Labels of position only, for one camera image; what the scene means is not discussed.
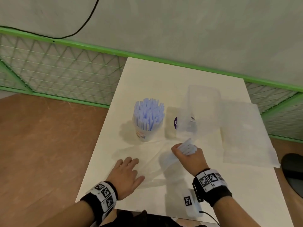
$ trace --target brown floor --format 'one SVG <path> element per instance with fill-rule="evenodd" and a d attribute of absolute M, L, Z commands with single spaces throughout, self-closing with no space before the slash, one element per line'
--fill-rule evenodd
<path fill-rule="evenodd" d="M 107 111 L 22 94 L 0 99 L 0 226 L 36 226 L 74 203 Z M 303 144 L 271 140 L 279 160 L 303 155 Z M 302 226 L 303 198 L 275 170 L 294 227 Z"/>

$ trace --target plastic cup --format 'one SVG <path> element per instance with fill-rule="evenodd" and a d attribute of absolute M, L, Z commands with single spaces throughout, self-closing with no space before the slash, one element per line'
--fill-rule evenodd
<path fill-rule="evenodd" d="M 159 128 L 162 126 L 163 121 L 160 123 L 160 125 L 158 126 L 157 129 L 155 130 L 151 130 L 151 131 L 147 131 L 147 130 L 142 130 L 141 128 L 139 128 L 133 121 L 133 125 L 136 129 L 136 135 L 139 138 L 140 141 L 142 142 L 148 142 L 150 141 L 154 134 L 159 130 Z"/>

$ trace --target cup of straws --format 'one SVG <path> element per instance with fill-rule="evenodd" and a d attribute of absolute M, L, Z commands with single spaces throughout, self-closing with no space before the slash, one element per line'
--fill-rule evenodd
<path fill-rule="evenodd" d="M 145 98 L 134 106 L 133 124 L 136 135 L 143 142 L 148 142 L 159 130 L 164 119 L 164 104 L 159 100 Z"/>

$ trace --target person's left hand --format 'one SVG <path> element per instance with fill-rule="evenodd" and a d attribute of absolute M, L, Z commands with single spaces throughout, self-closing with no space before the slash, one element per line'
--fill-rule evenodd
<path fill-rule="evenodd" d="M 134 190 L 144 181 L 145 176 L 140 176 L 137 179 L 138 172 L 133 170 L 135 165 L 139 163 L 139 159 L 131 159 L 127 157 L 116 162 L 116 165 L 109 173 L 106 181 L 111 182 L 117 190 L 118 200 L 122 200 L 131 195 Z"/>

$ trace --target cable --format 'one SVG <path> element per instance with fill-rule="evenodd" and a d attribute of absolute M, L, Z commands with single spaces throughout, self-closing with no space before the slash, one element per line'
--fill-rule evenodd
<path fill-rule="evenodd" d="M 204 211 L 199 211 L 199 213 L 206 213 L 208 216 L 210 216 L 212 219 L 214 219 L 209 213 L 204 212 Z"/>
<path fill-rule="evenodd" d="M 95 3 L 95 6 L 93 7 L 93 10 L 91 12 L 91 14 L 89 15 L 88 19 L 85 21 L 85 23 L 80 27 L 80 29 L 78 29 L 75 33 L 71 34 L 71 35 L 68 35 L 68 36 L 65 36 L 65 37 L 61 37 L 61 38 L 53 38 L 53 37 L 49 37 L 49 36 L 45 36 L 45 35 L 42 35 L 42 34 L 37 34 L 37 33 L 33 33 L 33 32 L 29 32 L 29 31 L 26 31 L 26 30 L 22 30 L 22 29 L 17 29 L 17 28 L 14 28 L 14 27 L 10 27 L 10 26 L 2 26 L 0 25 L 0 27 L 2 28 L 6 28 L 6 29 L 15 29 L 15 30 L 18 30 L 18 31 L 21 31 L 21 32 L 25 32 L 25 33 L 30 33 L 30 34 L 34 34 L 34 35 L 37 35 L 37 36 L 41 36 L 41 37 L 45 37 L 45 38 L 51 38 L 51 39 L 64 39 L 64 38 L 69 38 L 71 36 L 74 36 L 76 35 L 78 32 L 80 32 L 81 29 L 83 29 L 83 27 L 86 25 L 86 23 L 90 20 L 90 18 L 92 17 L 97 5 L 98 5 L 98 2 L 99 0 L 96 1 Z"/>

